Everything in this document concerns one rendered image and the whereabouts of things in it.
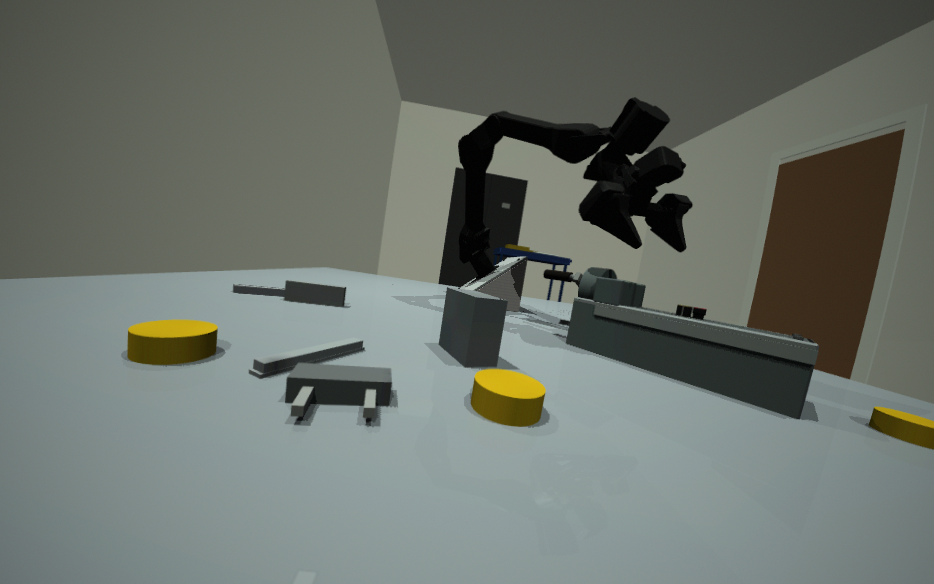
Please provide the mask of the yellow short cylinder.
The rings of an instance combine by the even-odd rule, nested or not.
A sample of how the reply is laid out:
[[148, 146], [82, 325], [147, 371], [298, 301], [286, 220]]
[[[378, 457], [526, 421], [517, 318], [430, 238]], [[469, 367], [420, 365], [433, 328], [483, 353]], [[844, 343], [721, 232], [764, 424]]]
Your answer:
[[160, 320], [128, 329], [128, 358], [142, 364], [191, 363], [216, 352], [218, 326], [200, 320]]
[[934, 449], [934, 421], [894, 409], [874, 407], [870, 427], [891, 437]]
[[475, 375], [471, 406], [482, 417], [515, 427], [536, 424], [541, 418], [545, 388], [519, 372], [483, 370]]

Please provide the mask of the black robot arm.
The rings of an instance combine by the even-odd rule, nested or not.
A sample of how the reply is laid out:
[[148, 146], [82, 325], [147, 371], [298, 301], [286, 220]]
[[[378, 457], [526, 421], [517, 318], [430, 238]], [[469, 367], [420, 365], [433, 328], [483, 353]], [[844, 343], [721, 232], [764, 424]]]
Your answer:
[[[476, 279], [499, 267], [485, 251], [490, 248], [490, 229], [483, 223], [486, 170], [495, 145], [506, 136], [543, 146], [561, 160], [578, 164], [610, 142], [594, 156], [584, 173], [584, 179], [601, 181], [613, 166], [631, 163], [627, 155], [643, 154], [670, 122], [663, 110], [636, 97], [630, 98], [622, 111], [608, 128], [593, 123], [557, 124], [499, 111], [459, 140], [459, 159], [466, 171], [465, 224], [459, 236], [459, 259], [464, 264], [470, 261], [478, 274]], [[666, 146], [655, 148], [634, 163], [631, 167], [622, 164], [624, 182], [629, 189], [638, 182], [652, 187], [649, 197], [658, 192], [656, 187], [682, 177], [686, 167], [679, 154]]]

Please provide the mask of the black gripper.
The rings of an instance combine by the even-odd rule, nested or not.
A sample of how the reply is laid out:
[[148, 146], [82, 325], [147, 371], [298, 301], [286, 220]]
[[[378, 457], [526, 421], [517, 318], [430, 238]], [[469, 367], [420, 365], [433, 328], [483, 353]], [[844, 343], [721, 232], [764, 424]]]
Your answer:
[[686, 250], [682, 218], [692, 208], [688, 196], [665, 194], [657, 203], [649, 203], [652, 187], [638, 182], [627, 188], [622, 164], [609, 169], [581, 201], [578, 212], [582, 220], [638, 249], [642, 241], [630, 216], [642, 216], [660, 239], [679, 252]]

